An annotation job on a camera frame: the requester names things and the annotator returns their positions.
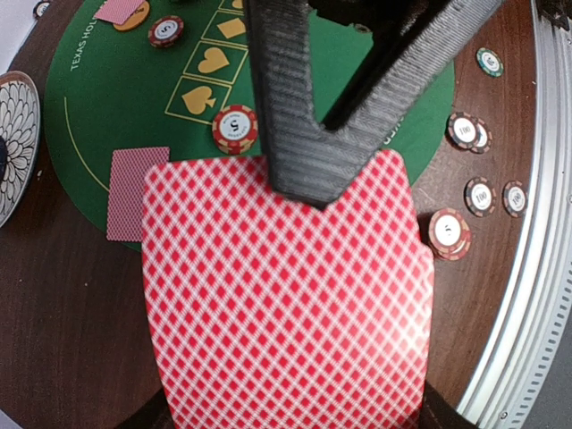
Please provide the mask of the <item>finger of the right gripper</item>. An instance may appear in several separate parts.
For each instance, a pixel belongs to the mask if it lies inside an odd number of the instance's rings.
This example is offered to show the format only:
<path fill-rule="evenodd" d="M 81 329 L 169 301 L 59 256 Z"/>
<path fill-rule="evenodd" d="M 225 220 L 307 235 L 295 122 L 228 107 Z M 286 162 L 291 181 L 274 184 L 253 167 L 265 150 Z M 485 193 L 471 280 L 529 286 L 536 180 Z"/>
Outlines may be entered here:
<path fill-rule="evenodd" d="M 498 8 L 496 1 L 247 1 L 259 137 L 273 190 L 319 209 L 336 201 Z M 311 12 L 373 35 L 322 121 L 315 117 Z"/>

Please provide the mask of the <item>red five chips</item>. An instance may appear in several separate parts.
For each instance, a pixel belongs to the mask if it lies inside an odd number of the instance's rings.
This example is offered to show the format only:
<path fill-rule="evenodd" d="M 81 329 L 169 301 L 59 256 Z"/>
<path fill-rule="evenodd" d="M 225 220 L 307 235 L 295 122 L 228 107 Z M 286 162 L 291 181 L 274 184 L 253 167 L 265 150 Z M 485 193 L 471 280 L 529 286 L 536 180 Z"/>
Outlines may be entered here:
<path fill-rule="evenodd" d="M 153 23 L 147 37 L 153 47 L 168 47 L 173 45 L 184 31 L 184 21 L 176 15 L 164 16 Z"/>
<path fill-rule="evenodd" d="M 257 114 L 245 105 L 229 105 L 221 110 L 212 124 L 214 143 L 226 155 L 249 151 L 258 138 Z"/>

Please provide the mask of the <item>red five chip stack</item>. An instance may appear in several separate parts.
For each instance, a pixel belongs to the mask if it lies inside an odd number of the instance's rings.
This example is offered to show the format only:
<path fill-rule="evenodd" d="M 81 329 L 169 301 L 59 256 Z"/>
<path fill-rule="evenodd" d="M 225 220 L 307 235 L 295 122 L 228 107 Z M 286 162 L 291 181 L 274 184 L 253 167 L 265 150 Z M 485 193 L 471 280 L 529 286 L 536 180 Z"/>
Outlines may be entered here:
<path fill-rule="evenodd" d="M 439 258 L 458 261 L 470 249 L 472 232 L 461 213 L 446 207 L 435 212 L 429 222 L 429 243 Z"/>

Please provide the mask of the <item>red-backed card deck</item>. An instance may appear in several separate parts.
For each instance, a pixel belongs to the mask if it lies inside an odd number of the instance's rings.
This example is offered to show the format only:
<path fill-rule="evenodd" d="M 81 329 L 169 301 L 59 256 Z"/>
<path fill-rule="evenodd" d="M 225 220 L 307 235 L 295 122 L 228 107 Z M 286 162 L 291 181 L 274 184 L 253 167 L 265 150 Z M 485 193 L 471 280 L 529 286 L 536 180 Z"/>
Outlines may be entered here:
<path fill-rule="evenodd" d="M 143 202 L 176 427 L 417 427 L 434 267 L 398 153 L 325 210 L 273 192 L 262 156 L 159 164 Z"/>

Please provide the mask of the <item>dealt red-backed card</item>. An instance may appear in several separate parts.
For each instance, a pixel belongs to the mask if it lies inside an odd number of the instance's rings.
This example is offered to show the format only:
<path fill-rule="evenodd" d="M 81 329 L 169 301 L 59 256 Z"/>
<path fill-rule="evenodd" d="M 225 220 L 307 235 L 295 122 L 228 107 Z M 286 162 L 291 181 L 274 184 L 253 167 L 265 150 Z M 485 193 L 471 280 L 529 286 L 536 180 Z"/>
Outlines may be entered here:
<path fill-rule="evenodd" d="M 141 241 L 144 180 L 147 171 L 166 163 L 169 155 L 168 147 L 113 151 L 106 222 L 108 240 Z"/>

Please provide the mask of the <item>green twenty chip stack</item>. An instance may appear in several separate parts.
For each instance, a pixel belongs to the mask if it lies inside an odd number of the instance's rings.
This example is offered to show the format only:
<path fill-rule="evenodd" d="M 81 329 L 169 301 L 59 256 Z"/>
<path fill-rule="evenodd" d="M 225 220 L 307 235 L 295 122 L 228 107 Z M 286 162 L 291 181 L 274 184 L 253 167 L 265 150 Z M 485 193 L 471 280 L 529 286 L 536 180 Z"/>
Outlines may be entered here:
<path fill-rule="evenodd" d="M 499 78 L 504 73 L 504 65 L 500 57 L 491 49 L 480 47 L 475 58 L 481 70 L 488 76 Z"/>

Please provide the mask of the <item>orange big blind button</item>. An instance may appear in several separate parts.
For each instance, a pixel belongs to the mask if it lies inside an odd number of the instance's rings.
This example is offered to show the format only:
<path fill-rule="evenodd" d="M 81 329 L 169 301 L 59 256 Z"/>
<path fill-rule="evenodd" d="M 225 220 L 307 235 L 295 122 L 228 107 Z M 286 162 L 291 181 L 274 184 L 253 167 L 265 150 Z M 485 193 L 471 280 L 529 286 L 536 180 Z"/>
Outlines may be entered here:
<path fill-rule="evenodd" d="M 114 24 L 113 27 L 118 31 L 130 31 L 136 29 L 147 19 L 149 13 L 150 4 L 148 1 L 144 1 L 123 24 Z"/>

